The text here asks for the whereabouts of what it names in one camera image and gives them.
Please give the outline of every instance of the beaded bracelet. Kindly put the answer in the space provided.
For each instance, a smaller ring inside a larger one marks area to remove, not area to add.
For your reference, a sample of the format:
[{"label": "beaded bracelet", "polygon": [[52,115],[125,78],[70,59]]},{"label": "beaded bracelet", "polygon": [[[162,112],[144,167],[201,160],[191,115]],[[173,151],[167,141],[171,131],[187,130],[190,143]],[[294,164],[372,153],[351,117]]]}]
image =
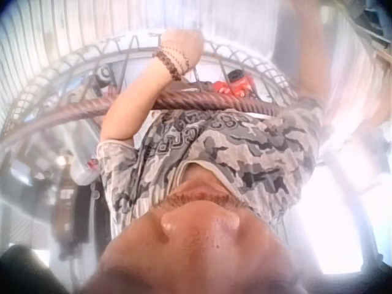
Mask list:
[{"label": "beaded bracelet", "polygon": [[165,53],[162,51],[157,51],[157,53],[154,54],[162,63],[166,66],[167,70],[170,72],[171,77],[174,81],[181,81],[181,76],[178,73],[177,68],[175,65],[172,63],[169,57],[166,56]]}]

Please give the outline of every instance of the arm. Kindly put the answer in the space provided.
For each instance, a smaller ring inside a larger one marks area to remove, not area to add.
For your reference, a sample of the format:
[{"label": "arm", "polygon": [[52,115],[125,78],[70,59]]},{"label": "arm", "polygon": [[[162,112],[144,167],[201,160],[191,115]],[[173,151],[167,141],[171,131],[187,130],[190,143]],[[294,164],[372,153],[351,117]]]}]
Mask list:
[{"label": "arm", "polygon": [[[196,66],[203,53],[200,31],[172,30],[162,34],[162,51],[180,75]],[[156,97],[172,80],[170,72],[158,58],[115,100],[102,123],[101,141],[129,140],[140,130]]]},{"label": "arm", "polygon": [[158,93],[172,77],[162,62],[154,58],[143,73],[115,100],[102,123],[100,140],[129,140],[141,128]]},{"label": "arm", "polygon": [[292,0],[300,23],[300,94],[326,99],[330,87],[317,0]]}]

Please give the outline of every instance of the mustache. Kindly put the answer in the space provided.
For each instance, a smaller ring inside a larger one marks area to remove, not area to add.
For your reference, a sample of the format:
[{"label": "mustache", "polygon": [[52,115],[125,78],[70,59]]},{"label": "mustache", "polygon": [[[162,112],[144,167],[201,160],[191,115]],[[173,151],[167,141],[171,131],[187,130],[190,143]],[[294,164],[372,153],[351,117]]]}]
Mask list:
[{"label": "mustache", "polygon": [[171,208],[179,208],[194,201],[210,201],[213,202],[223,208],[248,208],[253,211],[253,209],[244,201],[241,201],[237,197],[229,193],[222,192],[178,192],[174,194],[170,194],[165,197],[163,200],[158,202],[153,207],[162,207],[169,206]]}]

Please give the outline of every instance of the twisted rope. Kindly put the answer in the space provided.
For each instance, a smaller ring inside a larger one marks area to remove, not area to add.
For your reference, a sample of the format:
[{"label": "twisted rope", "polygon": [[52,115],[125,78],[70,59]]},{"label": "twisted rope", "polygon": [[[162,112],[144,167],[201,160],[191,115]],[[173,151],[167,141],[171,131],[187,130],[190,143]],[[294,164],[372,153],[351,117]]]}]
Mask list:
[{"label": "twisted rope", "polygon": [[[10,135],[0,141],[0,150],[4,150],[17,141],[28,138],[32,134],[46,128],[79,119],[102,116],[106,114],[115,99],[116,96],[108,96],[101,99],[67,104],[40,116],[34,121],[20,124]],[[261,113],[269,116],[276,116],[279,112],[279,107],[271,103],[249,98],[237,98],[233,95],[223,95],[214,92],[164,91],[158,95],[153,107],[155,110],[204,111],[231,108],[241,112]]]}]

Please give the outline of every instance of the nose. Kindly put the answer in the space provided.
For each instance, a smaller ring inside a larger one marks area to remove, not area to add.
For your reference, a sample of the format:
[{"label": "nose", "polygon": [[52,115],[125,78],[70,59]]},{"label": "nose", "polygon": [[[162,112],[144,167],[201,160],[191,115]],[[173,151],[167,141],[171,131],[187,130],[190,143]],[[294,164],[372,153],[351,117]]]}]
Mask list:
[{"label": "nose", "polygon": [[233,244],[239,217],[209,201],[194,201],[164,214],[161,226],[180,247],[223,249]]}]

